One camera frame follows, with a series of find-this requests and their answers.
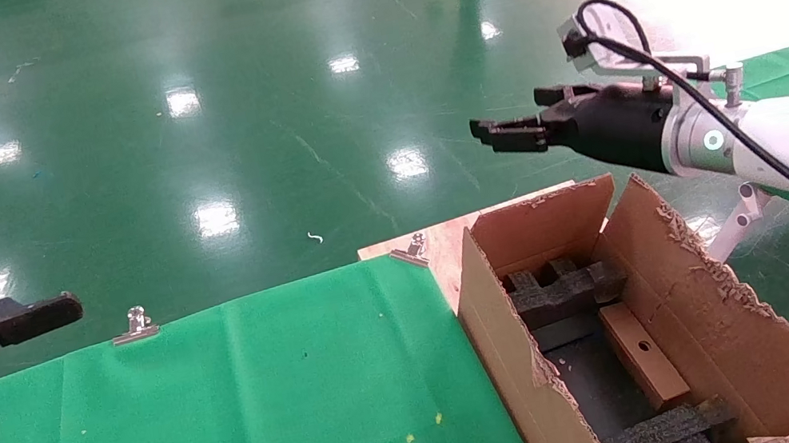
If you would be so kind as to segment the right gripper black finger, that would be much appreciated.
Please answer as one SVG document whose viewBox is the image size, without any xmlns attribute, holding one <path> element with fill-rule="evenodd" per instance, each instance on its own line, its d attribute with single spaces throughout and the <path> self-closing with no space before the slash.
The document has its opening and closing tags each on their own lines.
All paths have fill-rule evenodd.
<svg viewBox="0 0 789 443">
<path fill-rule="evenodd" d="M 537 113 L 507 121 L 471 120 L 470 132 L 477 141 L 498 154 L 543 153 L 559 147 L 560 143 L 553 138 L 548 124 L 543 121 L 542 115 L 547 110 Z"/>
<path fill-rule="evenodd" d="M 534 103 L 540 107 L 557 105 L 560 102 L 571 101 L 575 97 L 597 94 L 602 90 L 597 84 L 564 84 L 559 86 L 541 87 L 532 91 Z"/>
</svg>

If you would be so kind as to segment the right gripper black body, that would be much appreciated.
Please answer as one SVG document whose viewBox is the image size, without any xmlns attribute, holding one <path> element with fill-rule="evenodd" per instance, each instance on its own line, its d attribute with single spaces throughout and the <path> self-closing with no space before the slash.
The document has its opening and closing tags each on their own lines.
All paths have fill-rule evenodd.
<svg viewBox="0 0 789 443">
<path fill-rule="evenodd" d="M 602 163 L 669 174 L 663 136 L 673 92 L 671 85 L 645 91 L 620 82 L 577 90 L 570 98 L 547 95 L 540 99 L 547 144 Z"/>
</svg>

